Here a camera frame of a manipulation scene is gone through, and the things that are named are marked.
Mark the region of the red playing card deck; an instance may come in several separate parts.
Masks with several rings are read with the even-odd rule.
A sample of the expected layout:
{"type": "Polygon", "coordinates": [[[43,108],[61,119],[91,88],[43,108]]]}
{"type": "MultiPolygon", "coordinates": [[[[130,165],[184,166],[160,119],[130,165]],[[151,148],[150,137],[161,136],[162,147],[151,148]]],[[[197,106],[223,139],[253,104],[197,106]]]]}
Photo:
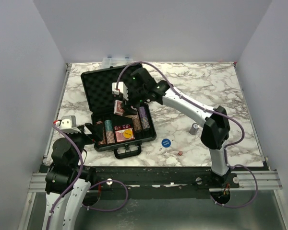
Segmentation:
{"type": "Polygon", "coordinates": [[[123,116],[124,109],[122,108],[122,105],[123,105],[123,101],[115,100],[113,114],[123,116]]]}

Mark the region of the black poker set case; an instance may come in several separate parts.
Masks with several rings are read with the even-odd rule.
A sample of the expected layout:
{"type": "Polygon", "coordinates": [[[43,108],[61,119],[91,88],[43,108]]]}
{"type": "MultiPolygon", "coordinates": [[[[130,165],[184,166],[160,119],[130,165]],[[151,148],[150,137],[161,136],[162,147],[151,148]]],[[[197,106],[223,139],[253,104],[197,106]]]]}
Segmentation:
{"type": "Polygon", "coordinates": [[[113,82],[120,80],[125,83],[128,88],[128,93],[131,95],[132,90],[136,87],[135,82],[131,78],[131,73],[141,68],[141,64],[136,64],[127,69],[123,66],[111,67],[107,69],[88,71],[81,74],[81,80],[84,87],[84,92],[88,102],[89,110],[91,111],[91,119],[93,125],[101,120],[103,123],[105,120],[110,119],[113,125],[113,132],[115,143],[99,146],[98,142],[95,142],[94,148],[97,151],[111,150],[117,159],[124,159],[133,156],[137,156],[142,152],[141,144],[155,140],[156,130],[152,121],[150,109],[147,103],[142,106],[145,107],[145,111],[150,124],[149,130],[143,130],[136,133],[133,127],[132,116],[120,116],[113,114],[115,100],[121,98],[117,95],[113,95],[111,91],[111,85],[113,82]],[[117,142],[114,126],[121,126],[130,124],[134,133],[134,140],[117,142]]]}

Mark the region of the purple grey chip stack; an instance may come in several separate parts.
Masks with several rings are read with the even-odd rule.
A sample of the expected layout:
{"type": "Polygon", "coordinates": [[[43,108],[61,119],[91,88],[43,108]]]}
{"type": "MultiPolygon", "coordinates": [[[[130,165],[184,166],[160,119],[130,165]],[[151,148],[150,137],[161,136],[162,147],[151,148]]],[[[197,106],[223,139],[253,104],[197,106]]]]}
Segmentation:
{"type": "Polygon", "coordinates": [[[191,135],[196,135],[198,130],[199,130],[199,125],[197,123],[193,123],[190,130],[189,130],[189,133],[191,135]]]}

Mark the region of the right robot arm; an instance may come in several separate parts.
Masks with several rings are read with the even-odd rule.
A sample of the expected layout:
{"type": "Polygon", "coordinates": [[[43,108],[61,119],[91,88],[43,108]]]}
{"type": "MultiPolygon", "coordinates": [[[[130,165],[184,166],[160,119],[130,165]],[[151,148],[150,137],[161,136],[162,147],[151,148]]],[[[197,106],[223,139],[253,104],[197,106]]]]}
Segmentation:
{"type": "Polygon", "coordinates": [[[156,82],[143,67],[131,73],[136,88],[128,98],[128,104],[136,107],[144,101],[157,102],[176,109],[191,118],[202,128],[201,142],[209,149],[212,161],[211,182],[221,188],[228,183],[229,166],[225,157],[225,146],[229,137],[230,125],[224,107],[213,108],[201,104],[183,94],[168,80],[156,82]]]}

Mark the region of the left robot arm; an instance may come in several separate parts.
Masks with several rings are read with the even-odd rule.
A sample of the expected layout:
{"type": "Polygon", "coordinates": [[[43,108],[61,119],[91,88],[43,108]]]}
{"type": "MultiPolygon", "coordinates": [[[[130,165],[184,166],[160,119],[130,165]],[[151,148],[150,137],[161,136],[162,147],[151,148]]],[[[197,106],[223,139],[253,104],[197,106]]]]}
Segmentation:
{"type": "Polygon", "coordinates": [[[77,126],[70,118],[56,120],[53,128],[62,134],[52,146],[52,164],[46,174],[44,230],[72,230],[88,189],[96,186],[94,169],[84,167],[86,145],[104,140],[102,124],[77,126]]]}

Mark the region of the orange chip stack upper right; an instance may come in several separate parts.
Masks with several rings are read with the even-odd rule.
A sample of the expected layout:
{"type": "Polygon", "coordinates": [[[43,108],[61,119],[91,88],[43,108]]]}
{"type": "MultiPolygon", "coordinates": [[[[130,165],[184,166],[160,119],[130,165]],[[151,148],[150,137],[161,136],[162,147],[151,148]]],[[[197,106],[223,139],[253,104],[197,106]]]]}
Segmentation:
{"type": "Polygon", "coordinates": [[[140,123],[140,118],[139,118],[138,115],[133,115],[133,116],[132,116],[132,121],[133,121],[133,123],[136,124],[136,125],[141,124],[141,123],[140,123]]]}

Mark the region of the orange chip stack left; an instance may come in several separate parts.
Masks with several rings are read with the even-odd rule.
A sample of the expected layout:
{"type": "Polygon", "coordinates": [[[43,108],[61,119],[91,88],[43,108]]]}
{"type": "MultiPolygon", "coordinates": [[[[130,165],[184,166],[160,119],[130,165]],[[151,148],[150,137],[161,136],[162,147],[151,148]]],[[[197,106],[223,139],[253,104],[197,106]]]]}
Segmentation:
{"type": "Polygon", "coordinates": [[[96,122],[96,125],[98,127],[102,128],[102,134],[103,134],[103,139],[101,141],[99,141],[98,144],[99,144],[99,146],[104,146],[104,145],[107,144],[104,123],[101,120],[99,120],[99,121],[96,122]]]}

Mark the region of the green chip stack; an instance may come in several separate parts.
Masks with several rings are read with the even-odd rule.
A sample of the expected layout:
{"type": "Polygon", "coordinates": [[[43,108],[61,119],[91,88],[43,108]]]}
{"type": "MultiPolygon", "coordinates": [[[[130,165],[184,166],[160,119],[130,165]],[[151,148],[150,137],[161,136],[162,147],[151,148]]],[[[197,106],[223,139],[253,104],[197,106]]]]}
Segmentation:
{"type": "Polygon", "coordinates": [[[110,119],[104,121],[105,124],[105,131],[106,132],[112,132],[113,131],[113,125],[112,121],[110,119]]]}

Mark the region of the orange chip stack lower middle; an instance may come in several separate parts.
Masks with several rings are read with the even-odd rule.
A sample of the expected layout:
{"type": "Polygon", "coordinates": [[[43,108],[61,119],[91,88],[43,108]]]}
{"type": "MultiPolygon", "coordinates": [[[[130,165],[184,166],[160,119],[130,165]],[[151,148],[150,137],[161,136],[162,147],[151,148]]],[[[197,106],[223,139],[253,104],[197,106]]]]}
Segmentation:
{"type": "Polygon", "coordinates": [[[115,138],[114,138],[114,132],[113,131],[106,131],[106,138],[108,144],[114,144],[115,138]]]}

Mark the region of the red dice in case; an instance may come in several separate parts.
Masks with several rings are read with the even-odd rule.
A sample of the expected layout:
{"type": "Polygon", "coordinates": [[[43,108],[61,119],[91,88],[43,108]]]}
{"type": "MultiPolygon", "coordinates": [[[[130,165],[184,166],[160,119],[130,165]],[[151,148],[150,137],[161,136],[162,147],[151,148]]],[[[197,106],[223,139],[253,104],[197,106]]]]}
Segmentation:
{"type": "Polygon", "coordinates": [[[130,124],[125,124],[125,125],[121,125],[121,126],[114,126],[115,131],[124,130],[124,129],[128,129],[128,128],[131,128],[130,124]]]}

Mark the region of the red card deck in case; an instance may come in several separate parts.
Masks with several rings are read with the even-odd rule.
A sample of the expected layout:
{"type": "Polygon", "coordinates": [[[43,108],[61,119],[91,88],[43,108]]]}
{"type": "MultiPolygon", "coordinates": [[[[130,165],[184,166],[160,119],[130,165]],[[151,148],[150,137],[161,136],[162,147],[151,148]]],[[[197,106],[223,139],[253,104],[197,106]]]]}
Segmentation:
{"type": "Polygon", "coordinates": [[[123,132],[124,132],[124,130],[115,131],[116,140],[117,140],[118,143],[119,143],[119,142],[124,142],[124,141],[129,141],[129,140],[131,140],[131,139],[125,139],[125,138],[123,137],[123,132]]]}

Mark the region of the yellow big blind button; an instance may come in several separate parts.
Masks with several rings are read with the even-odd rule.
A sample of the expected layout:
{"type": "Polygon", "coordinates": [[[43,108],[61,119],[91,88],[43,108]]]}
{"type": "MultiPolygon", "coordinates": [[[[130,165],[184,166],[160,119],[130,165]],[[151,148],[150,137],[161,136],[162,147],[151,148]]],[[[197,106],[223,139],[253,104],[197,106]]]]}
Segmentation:
{"type": "Polygon", "coordinates": [[[126,129],[124,130],[123,132],[123,137],[125,139],[134,139],[134,136],[133,136],[133,131],[131,129],[126,129]]]}

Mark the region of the blue small blind button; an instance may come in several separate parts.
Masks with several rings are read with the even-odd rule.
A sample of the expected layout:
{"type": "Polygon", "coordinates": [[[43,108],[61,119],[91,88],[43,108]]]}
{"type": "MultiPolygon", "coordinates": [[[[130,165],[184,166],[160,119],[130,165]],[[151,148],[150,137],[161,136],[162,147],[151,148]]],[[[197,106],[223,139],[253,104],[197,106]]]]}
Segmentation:
{"type": "Polygon", "coordinates": [[[168,138],[165,138],[161,141],[161,144],[164,148],[169,148],[171,146],[171,141],[168,138]]]}

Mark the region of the clear plastic box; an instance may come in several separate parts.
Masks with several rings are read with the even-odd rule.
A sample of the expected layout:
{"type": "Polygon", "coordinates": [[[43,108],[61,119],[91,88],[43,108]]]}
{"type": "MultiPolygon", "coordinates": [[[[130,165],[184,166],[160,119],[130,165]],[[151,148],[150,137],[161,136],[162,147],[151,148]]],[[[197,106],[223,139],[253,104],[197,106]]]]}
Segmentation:
{"type": "Polygon", "coordinates": [[[117,66],[125,66],[133,63],[134,60],[130,57],[105,57],[102,60],[101,69],[107,69],[117,66]]]}

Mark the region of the black mounting rail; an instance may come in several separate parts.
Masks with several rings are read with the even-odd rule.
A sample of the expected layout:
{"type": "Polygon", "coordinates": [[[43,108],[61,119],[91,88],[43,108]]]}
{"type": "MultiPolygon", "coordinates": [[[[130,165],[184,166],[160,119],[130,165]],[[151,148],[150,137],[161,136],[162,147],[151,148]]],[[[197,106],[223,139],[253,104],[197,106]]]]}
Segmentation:
{"type": "Polygon", "coordinates": [[[80,179],[92,185],[111,179],[112,185],[100,186],[106,199],[119,199],[125,194],[121,181],[129,190],[131,199],[209,199],[210,189],[222,192],[224,188],[238,188],[237,175],[228,172],[214,175],[209,167],[85,167],[80,179]]]}

